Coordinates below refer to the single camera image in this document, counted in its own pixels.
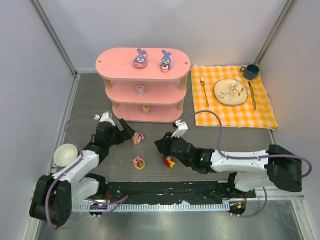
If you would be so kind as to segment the purple bunny with cake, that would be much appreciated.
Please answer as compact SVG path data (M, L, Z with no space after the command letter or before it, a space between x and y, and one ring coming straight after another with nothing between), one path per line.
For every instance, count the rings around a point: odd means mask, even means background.
M160 68L162 72L166 73L172 69L172 53L170 51L166 51L165 49L163 49L161 52L163 54L163 57L161 58Z

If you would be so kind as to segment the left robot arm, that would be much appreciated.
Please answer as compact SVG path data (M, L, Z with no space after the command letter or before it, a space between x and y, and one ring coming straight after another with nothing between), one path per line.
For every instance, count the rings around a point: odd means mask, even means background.
M42 175L36 183L29 216L45 221L52 230L63 226L71 215L72 208L83 200L102 194L106 180L102 176L91 174L108 156L110 148L130 140L135 130L124 119L119 129L109 112L94 115L97 123L90 142L78 148L79 156L53 175Z

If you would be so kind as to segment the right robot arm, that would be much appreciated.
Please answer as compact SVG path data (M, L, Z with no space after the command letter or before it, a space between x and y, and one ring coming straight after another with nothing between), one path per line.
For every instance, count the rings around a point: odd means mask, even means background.
M228 185L241 192L275 186L287 192L302 191L302 161L285 148L271 144L254 152L219 152L195 147L166 132L154 142L164 157L173 156L200 174L229 172Z

